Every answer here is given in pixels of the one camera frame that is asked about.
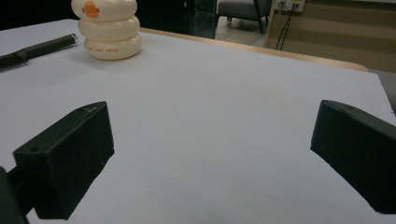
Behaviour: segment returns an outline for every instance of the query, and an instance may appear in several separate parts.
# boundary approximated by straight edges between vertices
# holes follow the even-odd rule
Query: white tabletop
[[[0,54],[71,33],[76,21],[1,31]],[[108,103],[115,155],[67,223],[395,223],[309,149],[323,99],[396,124],[377,75],[140,34],[126,60],[97,61],[80,43],[0,74],[8,171],[52,123]]]

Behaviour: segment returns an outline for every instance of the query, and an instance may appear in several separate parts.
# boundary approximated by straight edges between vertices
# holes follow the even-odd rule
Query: gray chair
[[[273,0],[218,0],[216,13],[216,27],[218,27],[219,17],[227,17],[227,21],[232,18],[241,20],[258,21],[260,33],[262,30],[262,17],[268,25]]]

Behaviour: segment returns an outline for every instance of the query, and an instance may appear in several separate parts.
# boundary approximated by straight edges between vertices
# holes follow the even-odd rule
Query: power outlet
[[[295,12],[302,12],[305,0],[276,0],[275,9],[282,11],[291,11],[293,4],[298,4]]]

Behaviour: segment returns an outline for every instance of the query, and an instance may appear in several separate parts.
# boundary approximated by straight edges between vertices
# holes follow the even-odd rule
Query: electrical cable
[[[290,26],[291,16],[292,16],[293,12],[296,10],[296,8],[298,6],[299,6],[299,4],[293,4],[292,5],[288,20],[285,22],[285,25],[283,26],[282,31],[280,32],[279,37],[277,39],[276,49],[279,49],[278,46],[279,46],[280,38],[282,37],[282,34],[283,34],[283,32],[285,31],[285,28],[286,28],[285,35],[283,36],[283,40],[282,40],[282,45],[280,46],[279,50],[283,49],[283,44],[285,43],[286,34],[288,33],[289,26]]]

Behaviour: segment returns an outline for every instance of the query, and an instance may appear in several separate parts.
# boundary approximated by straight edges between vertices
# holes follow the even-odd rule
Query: white rubber duck toy
[[[86,37],[85,50],[101,60],[117,60],[135,55],[142,48],[135,0],[72,0],[80,18],[79,31]]]

